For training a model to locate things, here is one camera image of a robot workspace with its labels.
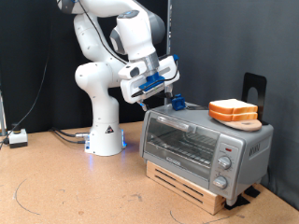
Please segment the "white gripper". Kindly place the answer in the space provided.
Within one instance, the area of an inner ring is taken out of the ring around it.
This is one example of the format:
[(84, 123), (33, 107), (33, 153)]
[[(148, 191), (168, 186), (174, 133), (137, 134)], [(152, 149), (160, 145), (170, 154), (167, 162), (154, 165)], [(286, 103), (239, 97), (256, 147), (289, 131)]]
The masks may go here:
[(167, 99), (173, 98), (172, 83), (179, 80), (178, 56), (170, 55), (149, 70), (145, 62), (128, 63), (120, 70), (121, 91), (126, 102), (138, 104), (144, 111), (147, 106), (141, 101), (163, 91)]

